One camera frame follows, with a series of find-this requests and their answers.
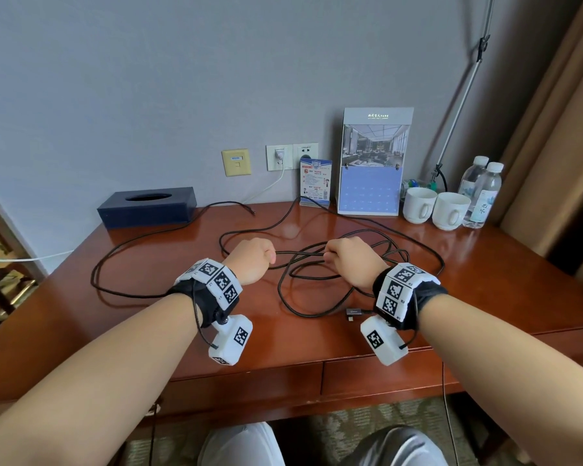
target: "yellow wall plate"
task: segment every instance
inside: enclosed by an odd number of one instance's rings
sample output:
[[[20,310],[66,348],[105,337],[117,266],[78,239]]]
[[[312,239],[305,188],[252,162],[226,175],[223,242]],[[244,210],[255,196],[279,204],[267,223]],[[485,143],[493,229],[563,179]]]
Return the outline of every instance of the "yellow wall plate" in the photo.
[[[227,176],[250,174],[250,156],[247,148],[223,150],[223,163]]]

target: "cup handle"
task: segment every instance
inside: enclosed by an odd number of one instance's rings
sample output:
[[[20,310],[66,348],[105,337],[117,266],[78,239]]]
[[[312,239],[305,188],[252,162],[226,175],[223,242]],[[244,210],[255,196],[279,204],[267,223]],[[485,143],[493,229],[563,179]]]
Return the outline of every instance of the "cup handle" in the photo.
[[[423,204],[423,207],[421,208],[421,212],[419,213],[419,219],[425,219],[428,216],[428,211],[429,211],[429,204]]]
[[[451,211],[451,214],[449,215],[449,225],[455,226],[456,222],[458,221],[459,218],[460,218],[460,211],[458,211],[457,209],[454,209],[453,211]]]

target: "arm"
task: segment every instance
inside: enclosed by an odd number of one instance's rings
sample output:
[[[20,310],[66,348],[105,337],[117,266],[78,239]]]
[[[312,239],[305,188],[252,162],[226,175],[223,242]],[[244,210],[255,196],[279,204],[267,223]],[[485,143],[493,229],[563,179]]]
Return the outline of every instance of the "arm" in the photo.
[[[245,240],[225,265],[246,285],[275,258],[269,240]],[[196,332],[192,300],[171,294],[93,340],[0,416],[0,465],[107,464]]]
[[[328,242],[325,260],[371,288],[386,263],[358,237]],[[583,465],[583,368],[510,324],[446,295],[420,330],[466,391],[539,464]]]

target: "curtain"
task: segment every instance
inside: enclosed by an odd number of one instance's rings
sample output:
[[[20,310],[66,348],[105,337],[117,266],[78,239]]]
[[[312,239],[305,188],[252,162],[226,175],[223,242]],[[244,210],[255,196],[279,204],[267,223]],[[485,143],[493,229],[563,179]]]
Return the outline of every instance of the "curtain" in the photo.
[[[583,4],[501,162],[490,221],[550,260],[577,255],[583,282]]]

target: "dark blue tissue box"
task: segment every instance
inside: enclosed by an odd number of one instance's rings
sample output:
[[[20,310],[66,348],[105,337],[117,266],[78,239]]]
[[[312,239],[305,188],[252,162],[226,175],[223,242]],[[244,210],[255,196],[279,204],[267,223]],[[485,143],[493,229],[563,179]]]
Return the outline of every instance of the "dark blue tissue box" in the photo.
[[[160,226],[192,219],[194,188],[121,191],[110,196],[97,212],[106,228]]]

